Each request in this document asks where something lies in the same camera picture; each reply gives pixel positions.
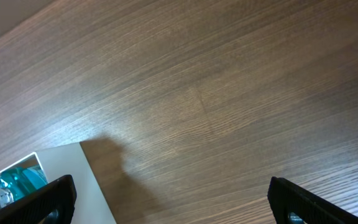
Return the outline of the blue Listerine mouthwash bottle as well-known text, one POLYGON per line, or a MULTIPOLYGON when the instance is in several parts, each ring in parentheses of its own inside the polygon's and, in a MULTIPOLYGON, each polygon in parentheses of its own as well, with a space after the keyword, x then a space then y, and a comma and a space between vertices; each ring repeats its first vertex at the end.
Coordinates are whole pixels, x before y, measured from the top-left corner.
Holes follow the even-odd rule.
POLYGON ((15 167, 0 174, 0 209, 47 185, 40 166, 15 167))

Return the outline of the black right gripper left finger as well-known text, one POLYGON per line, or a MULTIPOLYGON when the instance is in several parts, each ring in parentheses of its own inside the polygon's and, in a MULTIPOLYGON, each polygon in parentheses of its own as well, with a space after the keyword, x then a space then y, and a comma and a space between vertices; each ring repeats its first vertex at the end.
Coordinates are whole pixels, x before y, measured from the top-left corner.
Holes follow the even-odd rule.
POLYGON ((75 211, 76 189, 71 175, 63 175, 30 195, 0 209, 0 224, 40 223, 57 212, 52 220, 70 224, 75 211))

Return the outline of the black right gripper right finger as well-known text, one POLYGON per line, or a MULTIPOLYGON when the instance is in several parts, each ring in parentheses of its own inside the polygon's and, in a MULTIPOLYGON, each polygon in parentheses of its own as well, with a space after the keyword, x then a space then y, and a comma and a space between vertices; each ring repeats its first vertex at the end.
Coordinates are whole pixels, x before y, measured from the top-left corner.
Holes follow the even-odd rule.
POLYGON ((358 217, 282 177, 272 177, 267 193, 279 224, 358 224, 358 217))

